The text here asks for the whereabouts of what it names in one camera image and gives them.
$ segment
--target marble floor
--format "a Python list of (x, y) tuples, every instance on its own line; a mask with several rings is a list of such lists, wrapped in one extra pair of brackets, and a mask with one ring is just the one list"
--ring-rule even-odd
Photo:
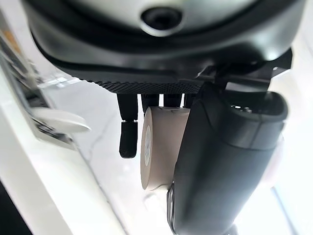
[[(146, 192), (141, 187), (140, 151), (133, 159), (119, 156), (121, 118), (116, 95), (86, 81), (62, 88), (50, 86), (44, 93), (55, 108), (82, 116), (91, 127), (90, 132), (74, 135), (74, 140), (127, 234), (171, 235), (166, 192)], [(141, 102), (138, 104), (140, 149), (143, 113)], [(236, 223), (241, 235), (290, 234), (269, 191), (255, 193)]]

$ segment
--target tape roll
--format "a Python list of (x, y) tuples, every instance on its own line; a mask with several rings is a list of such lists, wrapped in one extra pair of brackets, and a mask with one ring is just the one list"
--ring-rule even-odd
[(140, 174), (144, 189), (168, 189), (190, 109), (149, 107), (141, 138)]

